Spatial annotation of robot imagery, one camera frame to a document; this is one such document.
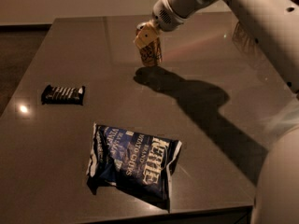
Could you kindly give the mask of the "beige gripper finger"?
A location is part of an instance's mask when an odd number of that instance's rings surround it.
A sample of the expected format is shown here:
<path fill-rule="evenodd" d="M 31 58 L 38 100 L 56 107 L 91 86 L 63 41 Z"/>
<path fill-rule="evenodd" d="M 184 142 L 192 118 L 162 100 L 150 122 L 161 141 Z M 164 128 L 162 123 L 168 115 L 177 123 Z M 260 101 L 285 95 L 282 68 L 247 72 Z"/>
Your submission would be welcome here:
<path fill-rule="evenodd" d="M 141 22 L 136 26 L 135 45 L 143 49 L 159 37 L 159 30 L 152 21 Z"/>

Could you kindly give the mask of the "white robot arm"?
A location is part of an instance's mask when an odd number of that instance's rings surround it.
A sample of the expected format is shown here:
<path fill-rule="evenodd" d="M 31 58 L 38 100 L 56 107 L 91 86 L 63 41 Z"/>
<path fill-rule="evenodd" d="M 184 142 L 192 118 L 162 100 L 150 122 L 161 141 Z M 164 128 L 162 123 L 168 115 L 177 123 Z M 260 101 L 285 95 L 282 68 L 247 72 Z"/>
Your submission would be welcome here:
<path fill-rule="evenodd" d="M 161 31 L 176 30 L 193 13 L 217 0 L 158 0 L 140 25 L 135 45 L 147 47 Z M 299 92 L 299 13 L 291 0 L 222 0 L 293 93 Z M 258 180 L 250 224 L 298 224 L 299 128 L 275 142 Z"/>

